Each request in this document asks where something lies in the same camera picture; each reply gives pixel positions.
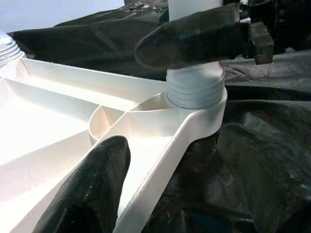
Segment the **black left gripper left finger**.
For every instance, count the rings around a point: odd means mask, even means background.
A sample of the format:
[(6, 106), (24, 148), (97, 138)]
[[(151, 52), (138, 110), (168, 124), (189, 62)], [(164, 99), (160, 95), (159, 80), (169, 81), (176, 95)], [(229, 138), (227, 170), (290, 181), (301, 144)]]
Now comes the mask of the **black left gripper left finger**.
[(99, 143), (59, 188), (35, 233), (111, 233), (131, 161), (128, 141), (117, 135)]

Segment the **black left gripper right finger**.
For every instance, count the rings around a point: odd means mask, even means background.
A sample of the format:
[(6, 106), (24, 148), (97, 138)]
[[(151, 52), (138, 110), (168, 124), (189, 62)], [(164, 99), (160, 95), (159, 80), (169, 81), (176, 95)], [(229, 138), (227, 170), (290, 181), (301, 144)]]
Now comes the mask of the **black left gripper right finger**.
[(221, 128), (217, 149), (259, 233), (311, 231), (311, 173), (290, 147), (230, 123)]

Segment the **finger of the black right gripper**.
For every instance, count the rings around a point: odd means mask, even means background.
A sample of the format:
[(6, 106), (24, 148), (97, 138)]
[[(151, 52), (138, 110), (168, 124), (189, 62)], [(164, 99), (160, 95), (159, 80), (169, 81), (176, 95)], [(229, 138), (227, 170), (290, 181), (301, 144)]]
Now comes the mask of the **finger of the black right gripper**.
[(134, 55), (149, 68), (180, 69), (234, 59), (244, 44), (240, 7), (227, 4), (162, 24), (138, 42)]

